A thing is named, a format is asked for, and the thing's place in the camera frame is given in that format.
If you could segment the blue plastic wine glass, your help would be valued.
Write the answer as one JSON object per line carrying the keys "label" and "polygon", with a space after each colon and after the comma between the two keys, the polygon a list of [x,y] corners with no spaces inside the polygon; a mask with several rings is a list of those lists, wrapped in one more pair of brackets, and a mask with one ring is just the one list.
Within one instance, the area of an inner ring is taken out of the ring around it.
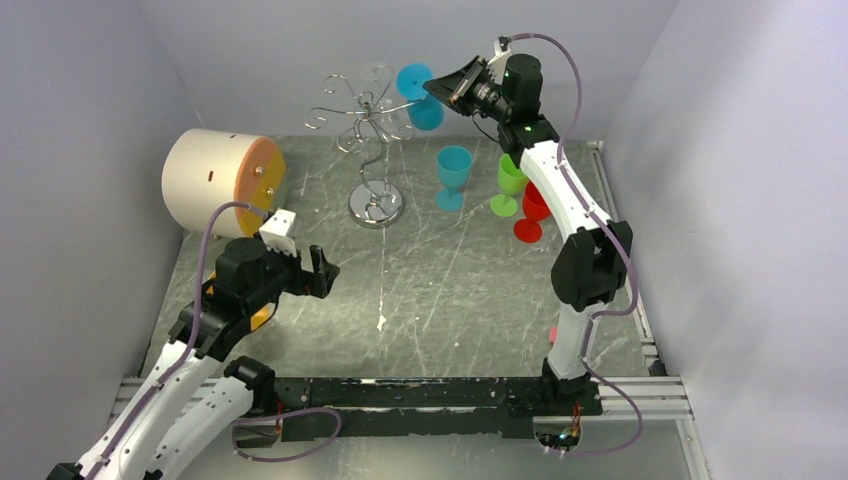
{"label": "blue plastic wine glass", "polygon": [[396,86],[399,94],[411,105],[407,113],[412,125],[422,131],[438,128],[444,119],[442,104],[424,88],[434,78],[429,66],[422,63],[408,64],[397,74]]}

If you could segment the clear wine glass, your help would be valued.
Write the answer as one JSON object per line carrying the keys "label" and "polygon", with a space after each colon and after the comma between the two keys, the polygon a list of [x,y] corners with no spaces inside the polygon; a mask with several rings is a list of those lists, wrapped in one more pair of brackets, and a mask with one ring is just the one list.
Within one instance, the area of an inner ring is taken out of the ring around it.
{"label": "clear wine glass", "polygon": [[[372,102],[378,111],[395,107],[395,102],[389,95],[395,79],[395,72],[391,66],[381,62],[370,62],[362,67],[360,77],[368,84],[374,97]],[[381,136],[387,143],[400,136],[400,120],[396,112],[379,114],[376,125],[382,130]]]}

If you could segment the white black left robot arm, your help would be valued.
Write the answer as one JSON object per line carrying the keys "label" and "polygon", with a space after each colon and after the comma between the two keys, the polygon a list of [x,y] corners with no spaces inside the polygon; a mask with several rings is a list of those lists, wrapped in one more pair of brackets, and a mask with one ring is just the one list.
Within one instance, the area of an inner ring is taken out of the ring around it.
{"label": "white black left robot arm", "polygon": [[321,247],[300,253],[258,237],[228,242],[201,294],[181,312],[150,375],[101,439],[51,479],[175,479],[226,427],[253,416],[286,418],[275,372],[246,356],[226,359],[284,294],[323,299],[340,273]]}

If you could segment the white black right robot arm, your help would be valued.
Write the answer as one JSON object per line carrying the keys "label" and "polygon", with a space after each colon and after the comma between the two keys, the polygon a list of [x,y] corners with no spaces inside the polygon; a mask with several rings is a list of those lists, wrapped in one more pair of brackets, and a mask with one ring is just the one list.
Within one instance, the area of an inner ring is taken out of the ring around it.
{"label": "white black right robot arm", "polygon": [[558,133],[540,111],[540,61],[510,54],[503,66],[497,77],[488,61],[476,57],[423,87],[462,116],[480,113],[496,120],[502,150],[539,192],[563,238],[550,273],[561,303],[557,336],[539,389],[542,406],[562,414],[591,390],[587,364],[593,327],[599,316],[610,314],[624,286],[633,232],[592,200],[570,167]]}

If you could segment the orange plastic wine glass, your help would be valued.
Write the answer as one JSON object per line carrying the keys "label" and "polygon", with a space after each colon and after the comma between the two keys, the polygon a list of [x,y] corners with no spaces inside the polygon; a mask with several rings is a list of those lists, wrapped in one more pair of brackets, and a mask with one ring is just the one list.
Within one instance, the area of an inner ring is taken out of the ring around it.
{"label": "orange plastic wine glass", "polygon": [[[215,280],[215,277],[216,273],[212,272],[204,282],[203,292],[205,294],[211,295],[214,293],[213,281]],[[271,303],[268,303],[265,306],[261,307],[255,314],[251,316],[249,331],[257,331],[275,315],[275,312],[276,307],[273,306]]]}

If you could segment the green plastic wine glass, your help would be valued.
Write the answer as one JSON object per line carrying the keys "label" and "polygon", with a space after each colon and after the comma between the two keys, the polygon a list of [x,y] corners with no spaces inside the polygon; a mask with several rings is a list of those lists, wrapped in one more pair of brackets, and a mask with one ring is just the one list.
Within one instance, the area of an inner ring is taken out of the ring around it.
{"label": "green plastic wine glass", "polygon": [[508,154],[500,157],[497,171],[497,184],[500,192],[490,200],[492,212],[503,218],[515,215],[518,202],[515,196],[521,193],[528,183],[527,176],[515,165]]}

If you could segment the red plastic wine glass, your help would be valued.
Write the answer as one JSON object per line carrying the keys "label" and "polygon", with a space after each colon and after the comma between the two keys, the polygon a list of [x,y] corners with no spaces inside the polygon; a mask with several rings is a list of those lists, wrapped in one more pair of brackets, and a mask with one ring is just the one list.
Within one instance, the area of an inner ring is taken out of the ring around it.
{"label": "red plastic wine glass", "polygon": [[541,222],[551,215],[551,211],[533,183],[528,183],[525,187],[521,210],[524,217],[515,222],[513,234],[524,243],[535,243],[543,234]]}

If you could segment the light blue plastic goblet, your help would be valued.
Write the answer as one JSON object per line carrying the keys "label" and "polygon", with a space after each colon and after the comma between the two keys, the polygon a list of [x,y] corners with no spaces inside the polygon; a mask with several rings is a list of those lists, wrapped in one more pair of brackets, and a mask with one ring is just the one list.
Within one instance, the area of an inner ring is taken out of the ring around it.
{"label": "light blue plastic goblet", "polygon": [[462,208],[464,196],[461,188],[467,183],[473,157],[461,146],[447,146],[437,155],[437,176],[443,189],[436,195],[437,206],[444,211],[454,212]]}

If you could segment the round cream drawer box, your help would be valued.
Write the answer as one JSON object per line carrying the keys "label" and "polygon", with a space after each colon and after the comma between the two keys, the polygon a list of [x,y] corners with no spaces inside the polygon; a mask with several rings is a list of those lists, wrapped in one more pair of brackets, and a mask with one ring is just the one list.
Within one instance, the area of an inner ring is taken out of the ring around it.
{"label": "round cream drawer box", "polygon": [[202,232],[227,202],[268,212],[285,174],[282,152],[271,138],[194,128],[168,153],[161,189],[172,218],[186,230]]}

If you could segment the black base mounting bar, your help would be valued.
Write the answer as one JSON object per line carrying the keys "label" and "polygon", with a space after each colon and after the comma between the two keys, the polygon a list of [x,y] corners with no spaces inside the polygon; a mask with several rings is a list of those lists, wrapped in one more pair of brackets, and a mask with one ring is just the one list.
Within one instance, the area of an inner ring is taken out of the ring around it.
{"label": "black base mounting bar", "polygon": [[306,410],[281,423],[281,441],[341,437],[499,434],[531,439],[542,417],[599,416],[598,385],[539,377],[401,379],[278,377],[253,416]]}

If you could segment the aluminium extrusion rail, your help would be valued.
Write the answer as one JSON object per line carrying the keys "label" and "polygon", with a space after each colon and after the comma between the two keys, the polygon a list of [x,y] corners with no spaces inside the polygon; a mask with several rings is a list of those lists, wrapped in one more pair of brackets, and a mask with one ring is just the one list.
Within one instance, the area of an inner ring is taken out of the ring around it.
{"label": "aluminium extrusion rail", "polygon": [[[644,421],[692,420],[693,410],[680,377],[609,377],[638,407]],[[598,383],[603,413],[593,420],[636,421],[627,399],[609,386]]]}

